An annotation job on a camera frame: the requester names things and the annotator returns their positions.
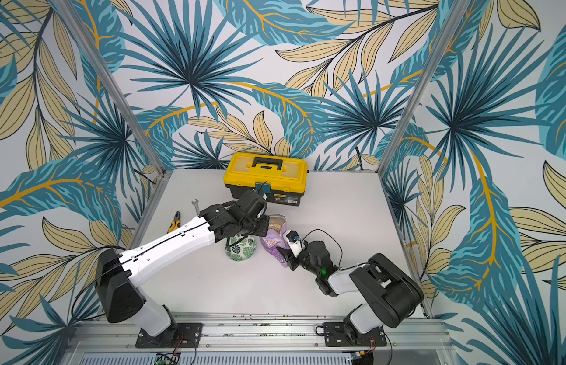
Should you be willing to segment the yellow black plastic toolbox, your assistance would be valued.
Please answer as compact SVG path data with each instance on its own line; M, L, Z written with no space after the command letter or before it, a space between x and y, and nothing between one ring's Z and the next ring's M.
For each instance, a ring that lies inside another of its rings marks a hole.
M274 204L298 206L307 186L308 163L301 159L234 154L224 176L225 186L235 199L255 189L256 183L267 182L271 193L266 200Z

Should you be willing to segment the left aluminium frame post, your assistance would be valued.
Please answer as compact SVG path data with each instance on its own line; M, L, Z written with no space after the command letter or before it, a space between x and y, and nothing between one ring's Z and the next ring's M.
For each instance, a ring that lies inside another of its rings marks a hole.
M68 27L71 35L79 44L79 49L85 54L88 62L91 63L96 76L100 78L104 88L107 90L112 102L115 103L122 117L126 120L127 125L135 135L136 141L141 145L143 151L158 174L164 176L166 170L158 154L148 141L143 129L126 101L119 85L116 83L113 74L110 72L103 56L97 49L89 36L88 29L82 22L79 14L76 12L72 1L56 0L52 1L55 9L62 16L65 25Z

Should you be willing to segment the purple oats bag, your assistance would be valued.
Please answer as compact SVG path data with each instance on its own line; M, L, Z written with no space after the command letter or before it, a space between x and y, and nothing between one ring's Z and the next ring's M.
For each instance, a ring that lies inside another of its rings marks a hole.
M263 248L284 268L288 265L283 255L278 251L278 248L290 249L286 241L287 231L286 217L281 214L273 214L269 216L269 227L266 236L260 238Z

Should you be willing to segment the aluminium frame post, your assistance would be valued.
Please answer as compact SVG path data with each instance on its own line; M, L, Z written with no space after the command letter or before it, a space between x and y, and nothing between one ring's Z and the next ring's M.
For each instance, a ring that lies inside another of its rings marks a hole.
M393 156L399 148L400 141L403 138L407 126L414 115L415 109L417 108L425 89L430 84L441 59L445 55L447 48L449 47L449 43L455 35L456 28L462 21L463 15L468 9L469 4L470 1L468 0L455 1L452 4L450 13L447 16L447 19L444 21L444 27L442 28L436 39L433 53L428 55L426 63L421 69L421 74L418 77L415 87L412 90L409 101L406 104L403 114L401 115L401 118L393 131L391 139L389 140L389 144L383 153L383 158L377 170L377 175L380 180L382 180L388 172L391 160L393 159Z
M88 29L82 22L79 14L76 12L72 1L56 0L52 1L55 9L62 16L65 25L68 27L71 35L79 44L79 49L85 54L88 62L91 63L96 76L100 78L104 88L107 90L112 102L115 103L122 117L126 120L127 125L135 135L136 141L141 145L143 151L158 174L164 176L166 170L158 154L148 141L143 129L126 101L119 85L116 83L113 74L110 72L103 56L97 49L89 36Z

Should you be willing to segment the silver open-end wrench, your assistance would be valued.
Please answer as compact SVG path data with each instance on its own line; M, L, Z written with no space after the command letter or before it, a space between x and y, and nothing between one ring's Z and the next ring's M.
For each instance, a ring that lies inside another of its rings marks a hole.
M196 215L200 216L200 209L199 209L199 201L197 199L194 199L191 204L193 205L193 207L195 208L196 211Z

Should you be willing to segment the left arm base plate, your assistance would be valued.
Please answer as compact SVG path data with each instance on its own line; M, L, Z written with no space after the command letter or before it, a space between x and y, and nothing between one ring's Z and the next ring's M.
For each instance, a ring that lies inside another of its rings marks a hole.
M159 336L152 337L141 330L135 343L136 348L198 348L202 336L203 324L183 322L171 325Z

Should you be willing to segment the right aluminium frame post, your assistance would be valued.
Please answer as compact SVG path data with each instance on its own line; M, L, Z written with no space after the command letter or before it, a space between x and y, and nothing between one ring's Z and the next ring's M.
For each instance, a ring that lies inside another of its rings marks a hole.
M447 16L447 19L444 21L444 27L442 28L436 39L433 53L428 55L426 63L421 69L421 74L418 77L415 87L412 90L409 101L406 104L403 114L401 115L401 118L393 131L391 139L389 140L389 144L383 153L383 158L377 170L377 175L380 180L382 180L388 172L391 160L393 159L393 156L399 148L400 141L403 138L407 126L414 115L415 109L417 108L425 89L430 84L441 59L445 55L447 48L449 47L449 43L455 35L456 28L462 21L463 15L468 9L469 4L470 1L468 0L455 1L452 4L450 13Z

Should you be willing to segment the aluminium mounting rail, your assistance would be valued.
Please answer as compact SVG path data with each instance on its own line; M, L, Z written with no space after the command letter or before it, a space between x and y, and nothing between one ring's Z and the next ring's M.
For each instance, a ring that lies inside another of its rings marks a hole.
M293 316L233 313L175 313L176 321L199 323L200 352L209 351L327 351L322 329L326 322L341 322L339 316ZM138 329L128 323L104 320L82 323L66 354L138 351ZM377 351L454 351L443 321L409 318L397 328L375 330L365 348Z

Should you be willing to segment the green leaf pattern bowl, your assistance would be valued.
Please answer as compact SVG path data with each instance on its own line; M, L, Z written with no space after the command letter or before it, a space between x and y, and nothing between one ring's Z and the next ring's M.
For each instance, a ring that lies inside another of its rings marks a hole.
M248 260L256 249L257 243L254 237L235 236L228 239L225 254L232 261L242 262Z

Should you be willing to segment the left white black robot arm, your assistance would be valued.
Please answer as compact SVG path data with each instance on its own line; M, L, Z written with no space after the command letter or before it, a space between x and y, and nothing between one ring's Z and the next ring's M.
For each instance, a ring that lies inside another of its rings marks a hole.
M98 257L94 287L109 323L130 322L155 347L178 342L170 310L141 290L151 277L198 249L231 237L264 237L269 229L266 194L252 189L238 200L210 205L181 228L135 249Z

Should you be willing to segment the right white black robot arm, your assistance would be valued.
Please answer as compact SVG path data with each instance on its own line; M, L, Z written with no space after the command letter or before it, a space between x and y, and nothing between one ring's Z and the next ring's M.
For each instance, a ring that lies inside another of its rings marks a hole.
M360 345L373 338L373 331L384 326L396 328L414 313L424 300L423 290L406 273L381 253L368 261L341 269L331 260L323 241L293 243L289 249L279 247L290 270L299 267L315 275L320 291L329 297L358 293L363 304L354 308L338 329L324 324L327 333Z

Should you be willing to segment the yellow black pliers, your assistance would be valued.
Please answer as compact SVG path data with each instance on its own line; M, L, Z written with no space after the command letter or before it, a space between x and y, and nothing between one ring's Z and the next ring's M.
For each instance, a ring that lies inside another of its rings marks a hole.
M173 232L180 227L180 225L181 225L180 219L181 219L180 211L177 211L175 213L175 215L173 216L173 220L170 223L170 226L167 230L168 233Z

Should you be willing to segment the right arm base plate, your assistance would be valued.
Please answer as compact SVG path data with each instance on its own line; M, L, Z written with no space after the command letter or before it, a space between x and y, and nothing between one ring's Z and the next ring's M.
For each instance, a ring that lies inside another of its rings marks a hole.
M387 345L386 335L381 326L362 334L347 322L324 322L316 327L315 333L319 337L324 337L329 348L375 348Z

